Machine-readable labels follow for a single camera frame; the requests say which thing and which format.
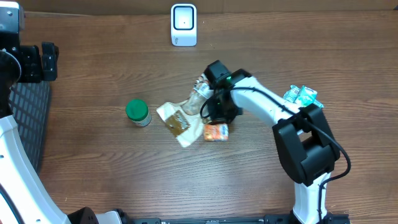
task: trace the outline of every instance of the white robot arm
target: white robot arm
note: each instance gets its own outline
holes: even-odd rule
[[[295,103],[291,103],[287,100],[284,100],[280,96],[271,92],[264,86],[262,86],[256,78],[248,77],[244,78],[241,81],[238,81],[234,89],[231,90],[232,99],[237,107],[244,108],[248,110],[252,114],[256,115],[263,122],[265,122],[269,127],[273,127],[273,125],[277,124],[280,119],[288,119],[292,115],[281,107],[277,106],[274,102],[272,102],[269,98],[265,97],[258,91],[252,90],[239,90],[239,88],[255,88],[257,90],[261,90],[271,96],[274,100],[278,101],[280,104],[286,106],[289,110],[294,113],[298,113],[299,106]],[[306,186],[305,184],[294,183],[294,192],[295,192],[295,204],[293,207],[293,213],[297,217],[297,219],[303,224],[315,224],[319,222],[318,217],[318,192],[319,185],[324,180],[330,177],[330,172],[325,173],[319,176],[317,179],[313,181],[313,184],[310,186]],[[326,216],[326,208],[325,208],[325,195],[326,195],[326,186],[323,190],[322,194],[322,218]]]
[[[0,119],[0,170],[3,224],[71,224],[52,201],[28,160],[12,116]],[[114,211],[96,217],[100,224],[122,224]]]

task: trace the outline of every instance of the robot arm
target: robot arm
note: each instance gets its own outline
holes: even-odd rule
[[[299,108],[262,86],[248,72],[240,69],[231,73],[220,61],[209,65],[205,75],[215,91],[206,102],[210,119],[214,123],[230,123],[243,108],[272,127],[280,163],[295,182],[294,220],[318,223],[319,216],[326,216],[326,185],[320,202],[319,186],[329,179],[340,158],[331,141],[308,126],[312,123],[333,138],[322,110],[315,105]],[[312,136],[302,142],[299,134],[310,131]]]
[[[20,45],[24,10],[16,2],[0,1],[0,21],[0,223],[71,224],[91,210],[66,215],[54,204],[28,160],[8,103],[10,87],[16,82],[57,78],[58,47],[43,42],[40,56],[37,46]],[[121,223],[116,212],[91,213],[90,217],[96,216],[91,218],[93,223]]]

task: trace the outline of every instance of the brown paper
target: brown paper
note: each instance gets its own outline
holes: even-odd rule
[[[179,110],[167,118],[165,123],[174,137],[179,136],[191,126]]]

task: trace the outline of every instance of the orange package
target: orange package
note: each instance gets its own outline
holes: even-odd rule
[[[205,136],[206,141],[227,141],[228,140],[228,125],[227,124],[216,124],[216,125],[205,124],[204,136]]]

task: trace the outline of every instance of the label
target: label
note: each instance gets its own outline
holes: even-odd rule
[[[291,87],[291,90],[289,90],[285,93],[283,99],[293,103],[296,100],[300,89],[295,85],[291,85],[290,87]]]
[[[313,94],[313,95],[315,95],[315,96],[318,94],[317,91],[315,91],[315,90],[313,90],[313,89],[311,89],[311,88],[308,88],[308,87],[306,87],[306,86],[304,86],[304,91],[307,92],[308,94]]]
[[[165,123],[174,137],[179,136],[191,126],[182,112],[179,110],[167,118]]]
[[[142,121],[132,120],[132,122],[138,127],[145,127],[150,123],[151,120],[152,120],[152,115],[150,115],[150,112],[148,111],[148,115]]]
[[[221,135],[228,136],[228,126],[227,125],[221,126]]]
[[[209,84],[205,82],[195,85],[193,89],[206,99],[209,99],[213,95],[213,90],[211,90]]]

